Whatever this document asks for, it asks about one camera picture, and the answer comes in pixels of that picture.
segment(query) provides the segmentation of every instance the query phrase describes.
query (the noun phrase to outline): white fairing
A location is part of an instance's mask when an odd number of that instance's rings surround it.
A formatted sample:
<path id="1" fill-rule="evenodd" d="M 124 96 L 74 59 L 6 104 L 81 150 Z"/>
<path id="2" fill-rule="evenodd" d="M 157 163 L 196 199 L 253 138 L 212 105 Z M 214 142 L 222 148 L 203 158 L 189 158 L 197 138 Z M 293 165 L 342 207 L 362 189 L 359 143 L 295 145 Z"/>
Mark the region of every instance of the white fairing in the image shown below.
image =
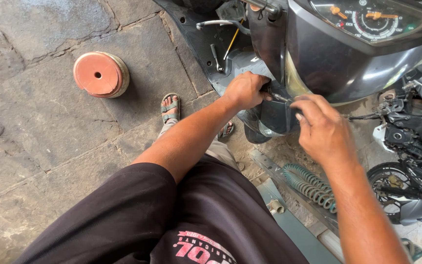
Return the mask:
<path id="1" fill-rule="evenodd" d="M 388 148 L 385 144 L 385 130 L 386 127 L 385 125 L 380 125 L 376 128 L 374 128 L 374 132 L 372 133 L 372 136 L 374 137 L 374 140 L 377 142 L 377 144 L 379 144 L 380 146 L 382 146 L 386 152 L 390 152 L 393 153 L 394 151 L 391 150 L 390 148 Z"/>

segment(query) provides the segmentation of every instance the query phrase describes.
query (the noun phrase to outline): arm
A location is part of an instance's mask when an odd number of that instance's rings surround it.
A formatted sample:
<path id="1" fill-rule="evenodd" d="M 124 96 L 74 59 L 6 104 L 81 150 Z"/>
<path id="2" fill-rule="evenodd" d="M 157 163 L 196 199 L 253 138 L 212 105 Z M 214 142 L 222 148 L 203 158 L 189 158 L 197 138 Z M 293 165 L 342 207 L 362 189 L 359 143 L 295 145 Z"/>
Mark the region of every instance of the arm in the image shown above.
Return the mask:
<path id="1" fill-rule="evenodd" d="M 327 174 L 347 264 L 406 264 L 407 255 L 357 159 L 349 123 L 320 95 L 296 97 L 299 143 Z"/>
<path id="2" fill-rule="evenodd" d="M 250 71 L 238 75 L 221 98 L 174 125 L 132 164 L 158 164 L 179 183 L 227 121 L 240 110 L 250 109 L 269 96 L 260 92 L 262 85 L 268 81 L 267 77 Z"/>

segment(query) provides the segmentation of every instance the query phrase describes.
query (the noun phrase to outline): speedometer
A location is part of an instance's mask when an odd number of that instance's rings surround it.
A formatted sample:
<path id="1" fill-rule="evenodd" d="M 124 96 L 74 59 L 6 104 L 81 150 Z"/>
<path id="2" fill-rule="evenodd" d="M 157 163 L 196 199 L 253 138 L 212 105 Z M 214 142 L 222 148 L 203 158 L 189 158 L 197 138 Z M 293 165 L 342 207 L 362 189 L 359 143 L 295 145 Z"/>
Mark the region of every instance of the speedometer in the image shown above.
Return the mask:
<path id="1" fill-rule="evenodd" d="M 422 11 L 394 0 L 312 0 L 333 26 L 369 43 L 411 34 L 422 27 Z"/>

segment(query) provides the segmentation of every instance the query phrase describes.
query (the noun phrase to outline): green coil spring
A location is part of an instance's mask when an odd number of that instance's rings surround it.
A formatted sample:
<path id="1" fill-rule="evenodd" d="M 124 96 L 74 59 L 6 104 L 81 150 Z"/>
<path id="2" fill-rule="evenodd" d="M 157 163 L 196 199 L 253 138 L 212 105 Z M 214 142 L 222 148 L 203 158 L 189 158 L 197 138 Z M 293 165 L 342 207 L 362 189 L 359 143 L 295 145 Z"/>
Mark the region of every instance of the green coil spring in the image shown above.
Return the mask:
<path id="1" fill-rule="evenodd" d="M 328 183 L 299 164 L 286 164 L 283 174 L 289 184 L 330 213 L 336 213 L 336 201 Z"/>

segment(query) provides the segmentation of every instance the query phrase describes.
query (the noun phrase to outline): hand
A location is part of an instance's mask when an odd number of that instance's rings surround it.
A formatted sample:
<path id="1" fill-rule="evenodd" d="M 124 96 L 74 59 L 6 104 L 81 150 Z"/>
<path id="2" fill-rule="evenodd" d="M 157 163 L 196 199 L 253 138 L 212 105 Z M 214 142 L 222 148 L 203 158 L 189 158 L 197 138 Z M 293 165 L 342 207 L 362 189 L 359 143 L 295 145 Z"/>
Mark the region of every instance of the hand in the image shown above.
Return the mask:
<path id="1" fill-rule="evenodd" d="M 272 100 L 269 93 L 260 92 L 262 85 L 270 78 L 246 71 L 235 77 L 227 86 L 223 97 L 230 99 L 240 110 L 247 110 L 262 103 L 263 99 Z"/>
<path id="2" fill-rule="evenodd" d="M 299 108 L 304 114 L 296 117 L 301 124 L 299 144 L 305 152 L 325 171 L 339 170 L 340 165 L 359 165 L 348 120 L 321 95 L 305 94 L 295 100 L 291 108 Z"/>

